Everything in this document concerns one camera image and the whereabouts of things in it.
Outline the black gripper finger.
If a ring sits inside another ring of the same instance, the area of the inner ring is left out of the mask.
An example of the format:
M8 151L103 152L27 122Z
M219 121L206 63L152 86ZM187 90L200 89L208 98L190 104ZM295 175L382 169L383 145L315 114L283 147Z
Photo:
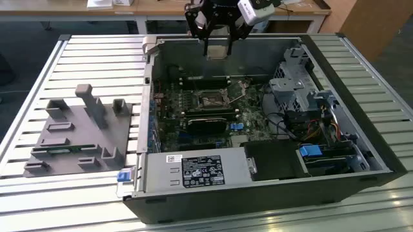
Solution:
M244 39L252 29L242 15L227 14L227 27L228 27L228 36L227 36L227 49L226 55L231 55L232 42Z
M199 25L196 24L196 17L200 15L203 10L207 9L208 2L200 1L199 3L194 3L192 1L184 5L184 17L190 29L190 34L192 38L199 39L203 41L203 56L207 55L207 46L208 46L208 21L207 18L204 18L204 22Z

